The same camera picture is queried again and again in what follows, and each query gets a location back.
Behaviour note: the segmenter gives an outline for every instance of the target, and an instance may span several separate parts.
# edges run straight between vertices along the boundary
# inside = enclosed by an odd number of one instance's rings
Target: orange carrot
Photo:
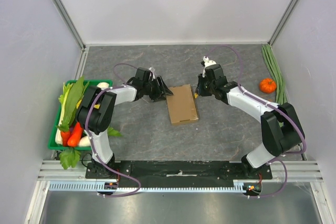
[[[70,147],[76,147],[79,144],[79,141],[82,137],[83,128],[77,122],[75,127],[73,128],[72,134],[68,140],[68,145]]]
[[[71,132],[70,131],[61,131],[62,137],[62,144],[63,146],[68,146],[68,140],[70,138]]]

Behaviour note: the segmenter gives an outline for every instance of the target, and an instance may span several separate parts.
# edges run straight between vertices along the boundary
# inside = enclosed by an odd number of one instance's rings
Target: black mounting plate
[[[272,179],[270,166],[264,165],[247,174],[242,163],[230,161],[115,161],[108,165],[138,179],[142,187],[232,187],[234,179],[259,180],[259,173],[263,180]],[[190,176],[176,176],[181,172]],[[117,176],[99,163],[89,163],[85,178],[117,179]],[[124,177],[119,182],[119,187],[137,186]]]

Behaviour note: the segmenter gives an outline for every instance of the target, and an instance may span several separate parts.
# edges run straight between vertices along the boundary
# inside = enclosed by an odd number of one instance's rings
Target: white backdrop
[[[86,44],[265,42],[290,0],[62,0]]]
[[[0,222],[23,223],[80,48],[52,0],[0,0],[0,48]]]
[[[336,206],[336,2],[300,0],[274,45],[274,53]]]

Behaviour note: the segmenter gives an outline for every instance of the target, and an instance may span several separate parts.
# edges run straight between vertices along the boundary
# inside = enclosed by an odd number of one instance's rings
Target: cardboard box
[[[198,112],[194,93],[190,84],[169,88],[174,95],[167,96],[170,120],[173,125],[181,125],[198,121]]]

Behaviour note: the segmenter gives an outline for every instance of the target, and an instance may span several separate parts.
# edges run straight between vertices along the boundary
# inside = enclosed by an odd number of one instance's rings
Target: orange pumpkin
[[[259,89],[264,93],[271,94],[277,89],[277,84],[271,78],[266,78],[260,82]]]

